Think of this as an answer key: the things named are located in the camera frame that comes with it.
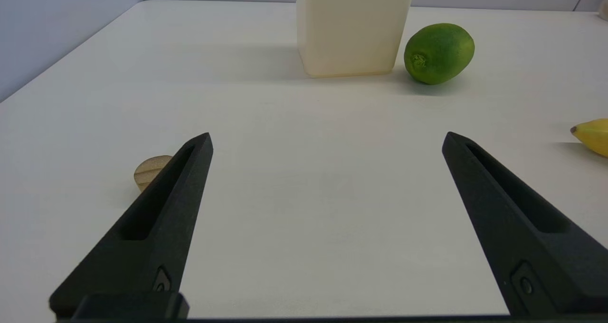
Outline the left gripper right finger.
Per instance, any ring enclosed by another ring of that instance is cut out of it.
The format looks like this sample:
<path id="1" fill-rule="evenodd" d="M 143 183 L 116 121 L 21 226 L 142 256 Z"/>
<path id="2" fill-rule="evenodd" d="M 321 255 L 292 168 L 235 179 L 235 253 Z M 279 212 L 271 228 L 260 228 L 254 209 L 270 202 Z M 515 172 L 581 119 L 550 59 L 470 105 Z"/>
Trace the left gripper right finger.
<path id="1" fill-rule="evenodd" d="M 442 153 L 512 316 L 607 316 L 601 243 L 471 139 L 449 132 Z"/>

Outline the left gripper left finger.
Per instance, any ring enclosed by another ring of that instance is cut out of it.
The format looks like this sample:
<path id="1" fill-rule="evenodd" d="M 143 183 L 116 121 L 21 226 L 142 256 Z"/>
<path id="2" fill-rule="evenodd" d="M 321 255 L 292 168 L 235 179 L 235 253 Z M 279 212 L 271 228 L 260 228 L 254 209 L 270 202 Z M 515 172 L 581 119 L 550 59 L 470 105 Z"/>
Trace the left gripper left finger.
<path id="1" fill-rule="evenodd" d="M 185 319 L 180 293 L 213 156 L 209 133 L 185 143 L 48 303 L 57 319 Z"/>

